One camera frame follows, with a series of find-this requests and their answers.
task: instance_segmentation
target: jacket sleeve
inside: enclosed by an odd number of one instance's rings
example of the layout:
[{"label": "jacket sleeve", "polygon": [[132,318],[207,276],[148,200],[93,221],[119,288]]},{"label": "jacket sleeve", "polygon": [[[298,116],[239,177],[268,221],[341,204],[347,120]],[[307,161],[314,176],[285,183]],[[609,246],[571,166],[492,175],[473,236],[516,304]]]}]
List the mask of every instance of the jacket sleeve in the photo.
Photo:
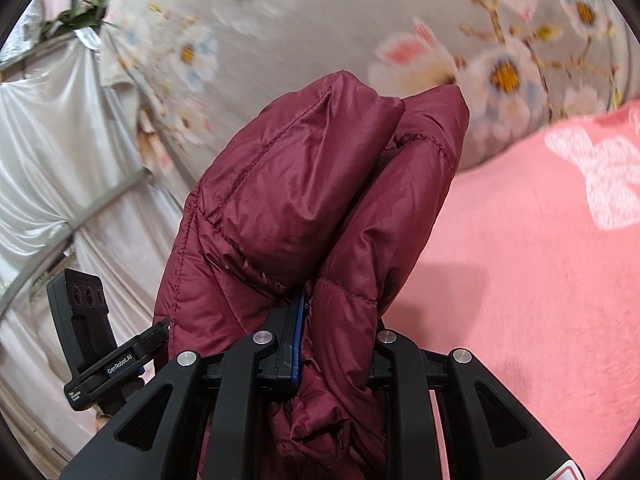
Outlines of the jacket sleeve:
[{"label": "jacket sleeve", "polygon": [[404,112],[348,72],[286,94],[189,195],[156,301],[169,357],[224,351],[318,269]]},{"label": "jacket sleeve", "polygon": [[[384,471],[385,417],[366,387],[378,320],[427,243],[468,125],[457,86],[432,89],[405,103],[394,138],[318,273],[309,323],[314,366],[333,403],[346,413],[342,428],[357,455],[378,471]],[[326,420],[311,387],[303,383],[298,397],[317,420]],[[331,402],[326,405],[335,412]]]}]

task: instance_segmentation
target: camera lens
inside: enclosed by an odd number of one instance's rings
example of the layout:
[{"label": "camera lens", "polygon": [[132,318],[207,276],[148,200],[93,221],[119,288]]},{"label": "camera lens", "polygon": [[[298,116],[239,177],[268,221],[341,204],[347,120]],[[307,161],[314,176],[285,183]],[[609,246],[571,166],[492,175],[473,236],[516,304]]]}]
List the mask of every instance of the camera lens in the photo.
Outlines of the camera lens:
[{"label": "camera lens", "polygon": [[77,305],[82,304],[82,295],[80,294],[80,289],[76,286],[74,287],[74,301]]},{"label": "camera lens", "polygon": [[84,295],[89,306],[94,306],[94,292],[89,287],[84,290]]}]

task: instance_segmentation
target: white satin fabric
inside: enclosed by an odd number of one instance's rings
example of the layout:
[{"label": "white satin fabric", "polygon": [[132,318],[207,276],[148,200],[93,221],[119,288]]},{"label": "white satin fabric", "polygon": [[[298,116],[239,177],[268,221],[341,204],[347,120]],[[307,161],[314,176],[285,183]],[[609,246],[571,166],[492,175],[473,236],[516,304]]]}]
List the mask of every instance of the white satin fabric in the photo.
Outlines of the white satin fabric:
[{"label": "white satin fabric", "polygon": [[[0,85],[6,285],[65,223],[142,167],[83,43],[71,40],[37,75]],[[180,216],[164,187],[143,182],[75,233],[75,265],[101,277],[119,343],[150,325]],[[28,283],[0,321],[0,409],[47,478],[94,434],[95,412],[73,412],[65,400],[69,378],[46,293]]]}]

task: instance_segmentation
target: pink flower petal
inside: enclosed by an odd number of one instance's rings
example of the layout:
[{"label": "pink flower petal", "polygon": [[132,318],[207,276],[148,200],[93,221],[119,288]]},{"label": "pink flower petal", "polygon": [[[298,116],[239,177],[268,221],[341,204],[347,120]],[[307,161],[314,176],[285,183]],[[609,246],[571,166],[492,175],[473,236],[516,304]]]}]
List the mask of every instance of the pink flower petal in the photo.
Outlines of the pink flower petal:
[{"label": "pink flower petal", "polygon": [[438,40],[436,40],[433,31],[418,18],[414,18],[414,33],[416,36],[422,38],[431,46],[437,46]]},{"label": "pink flower petal", "polygon": [[174,166],[174,164],[172,163],[171,158],[169,157],[167,152],[164,152],[159,157],[158,164],[160,166],[161,173],[166,173],[167,171],[169,171]]},{"label": "pink flower petal", "polygon": [[529,23],[533,18],[533,9],[529,7],[529,9],[525,10],[524,12],[521,12],[518,16],[523,22]]},{"label": "pink flower petal", "polygon": [[419,38],[402,34],[389,40],[378,50],[378,57],[395,64],[407,64],[428,51],[428,45]]}]

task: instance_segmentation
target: red puffer jacket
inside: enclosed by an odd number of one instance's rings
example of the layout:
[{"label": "red puffer jacket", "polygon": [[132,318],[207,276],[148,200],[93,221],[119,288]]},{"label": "red puffer jacket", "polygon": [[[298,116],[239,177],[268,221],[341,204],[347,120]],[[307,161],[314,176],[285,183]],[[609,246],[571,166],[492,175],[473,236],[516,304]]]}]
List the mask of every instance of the red puffer jacket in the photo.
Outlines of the red puffer jacket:
[{"label": "red puffer jacket", "polygon": [[168,357],[225,351],[288,290],[311,291],[300,388],[271,407],[263,479],[382,475],[385,417],[366,387],[376,327],[427,242],[467,125],[457,86],[400,100],[338,72],[267,106],[189,195],[156,303]]}]

